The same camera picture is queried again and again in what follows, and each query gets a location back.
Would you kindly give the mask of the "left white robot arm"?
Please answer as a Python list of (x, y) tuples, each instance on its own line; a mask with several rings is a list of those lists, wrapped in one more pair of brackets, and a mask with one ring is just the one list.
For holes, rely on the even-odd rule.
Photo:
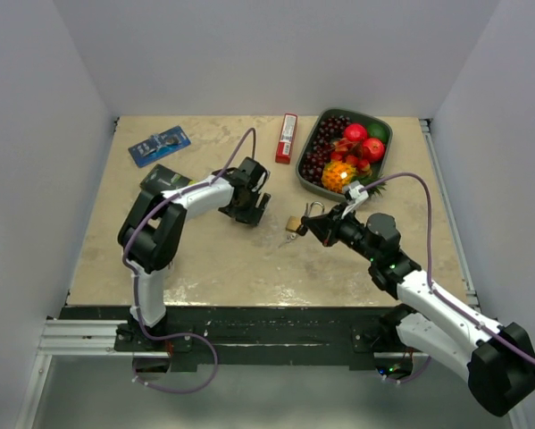
[(237, 223), (255, 227), (271, 195), (262, 193), (270, 172), (251, 157), (240, 166), (212, 172), (179, 189), (140, 192), (119, 233), (122, 262), (131, 270), (133, 304), (138, 323), (134, 338), (146, 350), (166, 340), (163, 281), (176, 256), (187, 221), (217, 210)]

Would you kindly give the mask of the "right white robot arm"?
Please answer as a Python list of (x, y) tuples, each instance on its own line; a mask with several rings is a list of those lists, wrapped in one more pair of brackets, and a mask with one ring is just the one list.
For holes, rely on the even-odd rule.
[(395, 320), (379, 329), (381, 345), (426, 353), (464, 380), (490, 414), (504, 416), (535, 391), (535, 351), (516, 323), (502, 325), (473, 310), (429, 278), (400, 247), (389, 214), (359, 222), (345, 204), (303, 216), (299, 234), (311, 232), (325, 247), (341, 242), (370, 263), (372, 282), (400, 301)]

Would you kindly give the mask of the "brass padlock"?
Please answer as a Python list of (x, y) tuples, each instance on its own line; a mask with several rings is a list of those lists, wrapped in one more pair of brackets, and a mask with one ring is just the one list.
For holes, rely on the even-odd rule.
[(285, 226), (285, 231), (290, 234), (304, 236), (307, 232), (307, 228), (304, 226), (304, 219), (310, 217), (316, 207), (320, 208), (321, 215), (325, 213), (325, 205), (322, 202), (314, 201), (306, 203), (305, 211), (302, 215), (289, 217)]

